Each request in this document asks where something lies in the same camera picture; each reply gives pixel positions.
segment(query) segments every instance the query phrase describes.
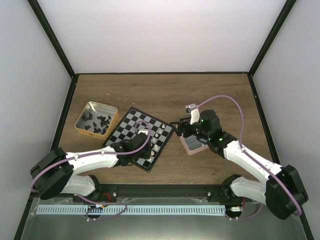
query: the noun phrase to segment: white robotic arm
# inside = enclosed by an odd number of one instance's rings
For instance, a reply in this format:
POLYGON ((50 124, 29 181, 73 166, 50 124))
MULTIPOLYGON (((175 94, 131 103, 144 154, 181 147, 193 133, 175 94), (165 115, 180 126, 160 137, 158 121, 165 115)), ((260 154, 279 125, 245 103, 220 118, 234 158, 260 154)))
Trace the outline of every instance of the white robotic arm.
POLYGON ((35 179, 48 166, 54 165, 61 159, 65 162, 45 171, 34 183, 40 198, 50 199, 58 194, 79 194, 96 198, 100 194, 100 184, 97 178, 93 175, 79 176, 78 174, 98 168, 127 166, 134 164, 139 158, 149 159, 150 140, 144 147, 142 146, 147 139, 148 130, 143 129, 130 140, 115 142, 98 150, 87 152, 64 152, 62 148, 52 150, 30 171, 31 176, 35 179))
POLYGON ((283 167, 243 146, 234 136, 222 130, 215 111, 204 110, 199 113, 195 104, 186 106, 186 111, 190 117, 171 122, 176 126, 175 132, 179 137, 183 135, 188 138, 193 135, 202 143, 203 140, 206 141, 212 152, 241 166, 258 179, 252 181, 236 174, 228 177, 222 183, 228 185, 228 199, 244 197, 258 201, 265 204, 280 219, 286 219, 297 210, 297 205, 301 206, 308 200, 301 178, 294 167, 283 167))
MULTIPOLYGON (((247 153, 268 168, 274 175, 281 172, 281 165, 263 158, 245 146, 243 147, 247 153)), ((257 182, 244 177, 238 177, 230 185, 233 193, 238 197, 245 197, 266 204, 266 184, 270 174, 244 154, 237 140, 230 142, 226 148, 223 149, 223 154, 226 159, 239 165, 259 180, 259 182, 257 182)))

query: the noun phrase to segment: wooden table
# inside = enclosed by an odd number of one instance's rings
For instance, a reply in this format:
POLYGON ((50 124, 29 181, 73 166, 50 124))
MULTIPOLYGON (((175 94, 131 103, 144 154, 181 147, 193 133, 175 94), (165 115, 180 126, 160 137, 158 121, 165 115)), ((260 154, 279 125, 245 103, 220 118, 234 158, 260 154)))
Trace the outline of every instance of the wooden table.
MULTIPOLYGON (((66 152, 84 152, 102 147, 103 140, 82 135, 74 127, 87 102, 116 106, 119 119, 136 107, 165 122, 186 117, 185 106, 215 95, 235 98, 244 114, 242 142, 271 160, 254 96, 245 74, 84 74, 80 75, 65 121, 59 146, 66 152)), ((238 137, 241 118, 235 104, 215 99, 200 111, 213 109, 224 131, 238 137)), ((232 174, 254 179, 236 164, 209 149, 188 155, 174 133, 150 173, 136 166, 100 168, 85 173, 101 183, 113 184, 220 184, 232 174)))

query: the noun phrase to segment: chessboard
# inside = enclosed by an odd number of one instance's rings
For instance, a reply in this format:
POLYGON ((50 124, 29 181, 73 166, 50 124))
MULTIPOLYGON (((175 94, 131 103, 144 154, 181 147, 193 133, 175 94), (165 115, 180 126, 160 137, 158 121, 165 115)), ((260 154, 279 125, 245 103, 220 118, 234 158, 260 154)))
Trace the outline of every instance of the chessboard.
MULTIPOLYGON (((110 146, 112 143, 118 143, 121 140, 132 139, 136 134, 134 125, 141 120, 146 121, 151 129, 151 156, 149 159, 139 158, 134 165, 149 173, 174 132, 173 128, 168 123, 135 107, 131 107, 103 143, 103 146, 110 146)), ((144 124, 138 124, 137 129, 146 129, 146 126, 144 124)))

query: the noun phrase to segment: open tin box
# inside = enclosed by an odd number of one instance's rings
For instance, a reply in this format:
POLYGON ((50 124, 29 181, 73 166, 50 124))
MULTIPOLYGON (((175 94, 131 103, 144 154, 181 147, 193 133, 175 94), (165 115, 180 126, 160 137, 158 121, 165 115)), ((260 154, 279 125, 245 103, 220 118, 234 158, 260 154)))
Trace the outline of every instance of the open tin box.
POLYGON ((90 101, 86 104, 74 127, 81 134, 106 140, 115 129, 118 117, 118 109, 115 106, 90 101), (105 118, 104 121, 108 120, 109 124, 101 126, 101 117, 105 118), (94 132, 95 128, 100 129, 100 132, 94 132))

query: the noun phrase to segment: cable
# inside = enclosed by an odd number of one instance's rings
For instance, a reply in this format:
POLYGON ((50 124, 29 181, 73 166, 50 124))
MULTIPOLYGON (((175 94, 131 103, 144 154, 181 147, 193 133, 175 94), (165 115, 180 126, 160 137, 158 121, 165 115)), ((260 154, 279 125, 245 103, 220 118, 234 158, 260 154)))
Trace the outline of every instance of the cable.
POLYGON ((107 196, 109 199, 109 202, 111 201, 111 195, 109 193, 103 192, 100 194, 100 196, 107 196))
POLYGON ((197 140, 198 140, 198 142, 200 142, 200 143, 202 143, 202 144, 207 145, 207 143, 206 143, 206 142, 204 142, 204 141, 202 141, 202 140, 200 140, 200 139, 199 139, 199 137, 196 137, 195 139, 197 139, 197 140))
MULTIPOLYGON (((140 150, 142 150, 145 145, 148 143, 149 141, 149 138, 150 138, 150 135, 151 135, 151 128, 149 126, 149 124, 144 121, 144 120, 141 120, 141 121, 138 121, 135 123, 134 125, 134 128, 137 129, 137 125, 139 123, 144 123, 146 125, 146 127, 148 128, 148 135, 147 135, 147 138, 145 140, 145 142, 142 144, 141 147, 139 147, 138 149, 136 150, 133 150, 133 151, 127 151, 127 152, 114 152, 114 151, 105 151, 103 154, 109 154, 109 155, 130 155, 130 154, 135 154, 137 152, 139 152, 140 150)), ((94 156, 94 155, 100 155, 102 154, 101 151, 95 151, 95 152, 90 152, 90 153, 86 153, 86 154, 82 154, 82 155, 78 155, 77 158, 84 158, 84 157, 89 157, 89 156, 94 156)), ((73 156, 73 157, 70 157, 70 158, 66 158, 66 159, 63 159, 63 160, 60 160, 60 161, 57 161, 55 162, 54 164, 46 167, 45 169, 43 169, 41 172, 39 172, 39 174, 37 176, 35 176, 35 178, 32 180, 31 184, 30 184, 30 190, 31 192, 34 192, 34 193, 37 193, 39 192, 37 189, 34 189, 34 185, 36 183, 36 181, 42 176, 44 175, 46 172, 48 172, 50 169, 53 169, 54 167, 56 166, 59 166, 61 164, 64 164, 68 161, 71 161, 71 160, 75 160, 76 158, 73 156)))
MULTIPOLYGON (((89 204, 103 205, 103 206, 110 206, 110 205, 123 205, 124 206, 124 209, 122 211, 118 212, 115 215, 108 216, 108 217, 103 217, 103 218, 100 218, 100 217, 99 218, 94 218, 93 221, 102 221, 102 220, 108 220, 108 219, 116 218, 116 217, 120 216, 122 213, 124 213, 128 209, 128 205, 126 203, 123 203, 123 202, 97 202, 97 201, 91 201, 91 200, 85 198, 84 196, 82 196, 80 194, 75 194, 75 196, 78 196, 79 198, 81 198, 82 200, 86 201, 89 204)), ((88 214, 91 211, 93 211, 94 209, 96 209, 96 208, 88 209, 88 211, 85 213, 85 217, 86 217, 87 221, 90 220, 88 214)))
POLYGON ((230 96, 227 95, 216 95, 213 97, 210 97, 209 99, 205 100, 204 102, 200 103, 197 106, 191 107, 190 110, 194 110, 194 109, 198 109, 199 107, 201 107, 202 105, 206 104, 207 102, 213 100, 213 99, 217 99, 217 98, 227 98, 230 99, 231 101, 233 101, 235 103, 235 105, 238 107, 239 111, 240 111, 240 115, 241 115, 241 131, 240 131, 240 136, 239 136, 239 146, 241 148, 241 151, 248 156, 252 161, 254 161, 257 165, 259 165, 259 167, 261 167, 263 170, 265 170, 271 177, 274 178, 274 180, 282 187, 282 189, 285 191, 285 193, 288 195, 288 197, 290 198, 290 200, 293 202, 294 206, 297 209, 297 213, 293 213, 293 215, 295 216, 300 216, 302 214, 302 210, 301 207, 299 206, 298 202, 296 201, 296 199, 294 198, 294 196, 291 194, 291 192, 287 189, 287 187, 281 182, 281 180, 274 175, 268 168, 266 168, 263 164, 261 164, 258 160, 256 160, 253 156, 251 156, 246 149, 244 148, 243 144, 242 144, 242 135, 244 132, 244 128, 245 128, 245 118, 244 118, 244 114, 242 112, 242 109, 239 105, 239 103, 233 99, 230 96))

